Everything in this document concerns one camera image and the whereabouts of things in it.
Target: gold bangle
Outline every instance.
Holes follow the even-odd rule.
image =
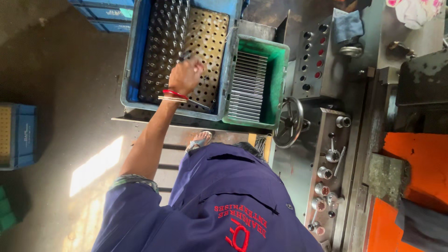
[[[168,96],[159,96],[159,100],[170,100],[170,101],[177,101],[177,102],[187,102],[187,100],[179,97],[168,97]]]

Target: pink patterned cloth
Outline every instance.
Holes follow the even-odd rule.
[[[386,4],[395,8],[400,22],[416,30],[444,11],[445,0],[386,0]]]

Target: navy blue uniform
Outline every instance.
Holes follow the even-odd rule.
[[[296,218],[280,178],[236,146],[190,151],[169,205],[160,200],[151,180],[117,183],[92,251],[323,251]]]

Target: bangle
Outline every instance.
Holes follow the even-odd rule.
[[[188,100],[179,98],[179,97],[167,97],[167,96],[159,96],[159,100],[170,100],[170,101],[177,101],[177,102],[187,102]]]
[[[177,93],[177,92],[174,92],[174,91],[172,91],[172,90],[165,89],[165,90],[163,90],[163,93],[164,93],[164,94],[166,94],[166,93],[170,93],[170,94],[176,95],[176,96],[178,96],[178,97],[180,97],[180,98],[183,98],[183,99],[185,99],[185,100],[188,100],[188,97],[187,97],[187,96],[181,95],[181,94],[179,94],[179,93]]]

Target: blue storage bin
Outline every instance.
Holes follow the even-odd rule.
[[[0,170],[34,164],[36,127],[36,106],[0,103]]]
[[[126,32],[131,30],[131,21],[114,21],[114,20],[90,20],[89,22],[98,30],[106,32]]]
[[[133,6],[126,8],[91,6],[82,4],[73,4],[73,6],[84,16],[92,19],[118,19],[131,21]]]
[[[152,0],[138,0],[134,6],[133,25],[130,31],[130,37],[133,40],[128,45],[120,100],[127,107],[155,111],[159,107],[158,105],[140,102],[137,97],[151,13],[151,3]],[[229,15],[227,43],[224,47],[219,80],[220,85],[218,95],[216,96],[218,108],[216,114],[200,113],[186,109],[178,109],[176,110],[176,114],[219,121],[224,116],[225,98],[227,97],[227,89],[232,71],[232,55],[236,50],[237,29],[231,29],[231,27],[237,26],[240,20],[243,10],[243,0],[195,0],[191,1],[191,6]]]
[[[126,8],[129,6],[134,6],[134,0],[89,0],[89,1],[69,0],[69,3],[103,6],[103,7],[116,7],[116,8]]]

